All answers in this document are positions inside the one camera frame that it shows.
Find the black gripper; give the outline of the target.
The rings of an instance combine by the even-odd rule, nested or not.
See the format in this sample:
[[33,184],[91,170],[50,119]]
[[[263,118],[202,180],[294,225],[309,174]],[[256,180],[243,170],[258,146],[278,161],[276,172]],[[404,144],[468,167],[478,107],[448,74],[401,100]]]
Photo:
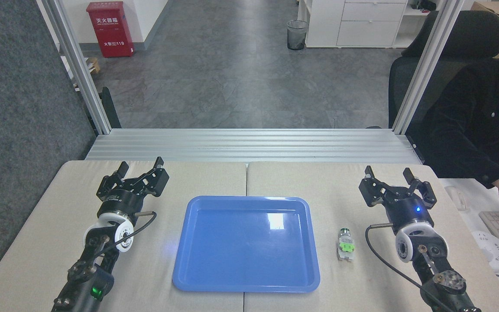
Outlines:
[[152,169],[148,172],[125,180],[125,189],[113,189],[123,183],[129,166],[127,162],[121,162],[119,168],[111,175],[104,176],[97,190],[97,196],[102,204],[98,216],[103,213],[121,213],[133,217],[135,213],[141,212],[145,195],[160,197],[169,180],[169,175],[163,168],[164,160],[158,157]]
[[[428,208],[437,203],[437,198],[430,182],[421,181],[410,170],[405,168],[403,176],[408,183],[405,191],[407,198],[395,198],[395,188],[376,179],[371,166],[364,170],[366,176],[359,184],[359,190],[366,205],[374,207],[376,204],[386,202],[386,213],[388,221],[392,223],[392,231],[398,232],[410,223],[426,222],[432,227],[435,225]],[[412,195],[418,190],[422,196]]]

